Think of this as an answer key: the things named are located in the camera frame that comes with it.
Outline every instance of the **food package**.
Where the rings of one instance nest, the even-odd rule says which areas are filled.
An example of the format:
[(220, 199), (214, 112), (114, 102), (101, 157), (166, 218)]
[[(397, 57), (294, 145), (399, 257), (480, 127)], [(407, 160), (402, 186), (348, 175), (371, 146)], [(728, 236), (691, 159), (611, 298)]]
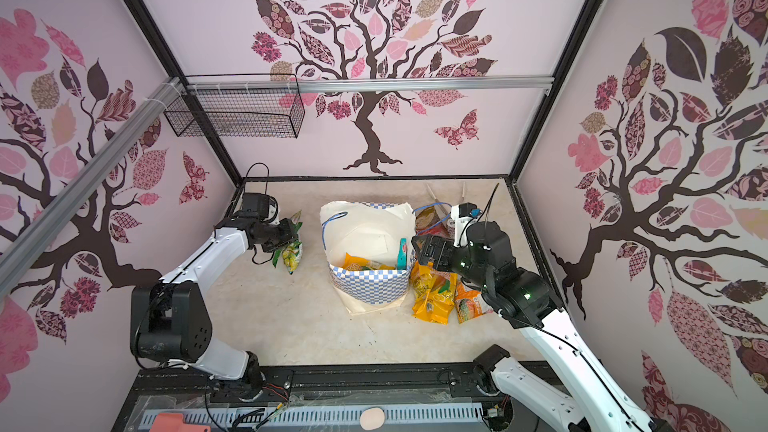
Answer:
[(456, 284), (454, 301), (456, 302), (456, 315), (460, 324), (488, 312), (493, 312), (491, 306), (482, 299), (480, 291), (470, 289), (461, 281), (458, 281), (458, 284)]
[(346, 270), (359, 271), (359, 270), (395, 270), (394, 267), (381, 264), (375, 260), (368, 260), (362, 257), (355, 257), (347, 254), (344, 260), (343, 267)]
[(413, 316), (425, 322), (448, 324), (453, 310), (458, 276), (453, 272), (438, 272), (427, 265), (414, 264), (411, 286), (416, 294)]

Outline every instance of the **tree mural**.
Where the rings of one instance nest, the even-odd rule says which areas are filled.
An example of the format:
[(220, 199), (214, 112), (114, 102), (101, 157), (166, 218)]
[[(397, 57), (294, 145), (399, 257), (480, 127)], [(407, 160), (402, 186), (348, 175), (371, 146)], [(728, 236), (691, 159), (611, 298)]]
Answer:
[[(491, 42), (490, 35), (469, 35), (483, 10), (458, 13), (464, 8), (471, 9), (476, 0), (420, 0), (415, 8), (411, 0), (324, 0), (327, 4), (309, 11), (305, 9), (307, 1), (310, 0), (256, 0), (264, 23), (278, 39), (258, 32), (252, 49), (266, 62), (274, 62), (274, 80), (280, 80), (278, 74), (285, 73), (295, 73), (302, 80), (354, 79), (364, 75), (370, 79), (484, 76), (495, 62), (483, 58), (464, 62), (453, 59), (476, 56), (481, 47)], [(278, 60), (283, 53), (291, 53), (297, 62)], [(450, 63), (444, 63), (444, 53), (452, 58), (445, 60)], [(425, 90), (417, 96), (393, 91), (313, 93), (302, 94), (302, 100), (305, 105), (314, 103), (318, 116), (325, 112), (336, 120), (354, 116), (353, 122), (366, 140), (367, 149), (345, 170), (368, 164), (372, 172), (386, 176), (379, 164), (402, 161), (382, 150), (371, 114), (377, 110), (382, 115), (388, 111), (399, 114), (403, 106), (427, 114), (425, 106), (441, 107), (464, 97), (457, 90)], [(287, 97), (286, 106), (291, 103), (293, 98)], [(441, 127), (434, 132), (458, 147), (465, 139), (476, 137), (476, 120), (473, 111), (460, 127)]]
[[(751, 82), (751, 90), (768, 91), (761, 89), (768, 82), (768, 58), (756, 69), (750, 55), (755, 45), (760, 57), (766, 53), (767, 10), (768, 0), (734, 0), (732, 7), (727, 0), (694, 0), (696, 28), (710, 38), (682, 26), (662, 30), (657, 35), (666, 43), (666, 60), (652, 60), (643, 42), (620, 85), (615, 76), (598, 85), (598, 110), (581, 122), (586, 133), (568, 146), (585, 172), (576, 189), (584, 191), (592, 223), (576, 262), (551, 252), (565, 272), (566, 299), (572, 289), (586, 319), (582, 281), (595, 256), (617, 242), (616, 260), (627, 261), (630, 280), (648, 271), (654, 322), (663, 320), (666, 300), (667, 320), (696, 359), (733, 387), (732, 343), (768, 394), (768, 342), (721, 329), (724, 324), (768, 335), (768, 326), (742, 307), (762, 300), (768, 284), (734, 278), (734, 271), (721, 273), (707, 262), (725, 256), (768, 267), (763, 252), (734, 243), (745, 235), (768, 239), (768, 209), (754, 203), (768, 198), (768, 166), (744, 166), (768, 154), (768, 100), (765, 93), (756, 100), (753, 92), (743, 95)], [(704, 41), (717, 39), (712, 60)], [(667, 72), (679, 86), (665, 86)], [(702, 86), (711, 92), (703, 93)], [(648, 130), (655, 135), (646, 140)], [(659, 280), (665, 273), (669, 288)], [(733, 304), (702, 305), (682, 292), (685, 287), (704, 300)]]
[[(37, 23), (31, 13), (16, 9), (14, 18), (16, 24), (0, 18), (0, 67), (15, 88), (19, 75), (48, 68), (43, 58), (50, 44), (35, 35)], [(0, 105), (9, 124), (0, 139), (0, 182), (5, 190), (15, 189), (13, 195), (0, 194), (0, 221), (21, 224), (0, 226), (0, 235), (11, 242), (95, 156), (97, 143), (114, 135), (108, 122), (127, 120), (136, 107), (129, 80), (110, 92), (98, 60), (86, 68), (82, 52), (66, 34), (48, 25), (46, 31), (62, 61), (33, 81), (29, 95), (36, 109), (19, 98), (20, 91), (10, 92), (0, 85)], [(82, 87), (83, 75), (87, 88)], [(66, 92), (60, 92), (59, 83)], [(114, 245), (129, 244), (127, 229), (140, 226), (128, 210), (151, 206), (159, 199), (150, 192), (165, 168), (167, 150), (151, 149), (159, 134), (160, 120), (156, 120), (72, 217), (76, 234), (45, 251), (33, 264), (33, 273), (45, 270), (36, 274), (40, 278), (20, 282), (12, 290), (39, 289), (27, 310), (35, 309), (35, 323), (45, 334), (66, 342), (66, 319), (94, 310), (103, 277), (113, 288), (159, 279), (156, 270), (120, 264)], [(126, 187), (129, 177), (132, 181)], [(138, 192), (119, 197), (132, 188)], [(58, 294), (62, 286), (64, 291)]]

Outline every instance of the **black cable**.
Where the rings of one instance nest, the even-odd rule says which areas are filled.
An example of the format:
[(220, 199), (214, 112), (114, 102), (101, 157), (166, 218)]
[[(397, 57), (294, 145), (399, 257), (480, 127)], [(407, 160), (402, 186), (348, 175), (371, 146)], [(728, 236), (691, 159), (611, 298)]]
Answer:
[(248, 172), (245, 172), (244, 178), (248, 178), (248, 174), (250, 174), (250, 170), (254, 168), (254, 166), (264, 166), (266, 168), (266, 180), (264, 181), (264, 195), (266, 195), (266, 186), (270, 183), (270, 168), (264, 162), (255, 162), (248, 167)]

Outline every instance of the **tree trunk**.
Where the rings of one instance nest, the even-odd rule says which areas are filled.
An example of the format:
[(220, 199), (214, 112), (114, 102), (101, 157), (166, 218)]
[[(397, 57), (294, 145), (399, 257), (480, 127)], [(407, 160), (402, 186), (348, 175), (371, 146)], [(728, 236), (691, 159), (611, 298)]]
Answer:
[(367, 163), (370, 164), (371, 172), (386, 176), (386, 172), (379, 170), (379, 163), (402, 164), (401, 160), (389, 158), (387, 154), (381, 151), (381, 140), (379, 140), (379, 136), (373, 131), (373, 124), (368, 118), (371, 115), (371, 112), (376, 109), (379, 100), (387, 93), (388, 92), (381, 92), (378, 94), (376, 92), (362, 92), (362, 107), (360, 107), (360, 111), (357, 113), (357, 118), (355, 118), (354, 123), (360, 132), (362, 132), (362, 136), (365, 138), (366, 144), (368, 144), (368, 149), (360, 158), (355, 160), (353, 164), (345, 167), (344, 170), (352, 167), (360, 167), (362, 164)]

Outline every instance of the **wire basket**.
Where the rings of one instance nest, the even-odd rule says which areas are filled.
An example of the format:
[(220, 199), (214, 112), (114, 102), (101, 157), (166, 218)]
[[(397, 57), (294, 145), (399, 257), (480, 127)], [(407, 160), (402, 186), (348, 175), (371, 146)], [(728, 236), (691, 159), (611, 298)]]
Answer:
[(243, 87), (249, 82), (188, 86), (186, 93), (165, 111), (165, 118), (176, 135), (204, 135), (193, 114), (200, 111), (205, 113), (218, 136), (297, 138), (304, 120), (304, 104), (296, 75), (249, 75), (264, 75), (277, 82), (268, 87), (257, 84)]

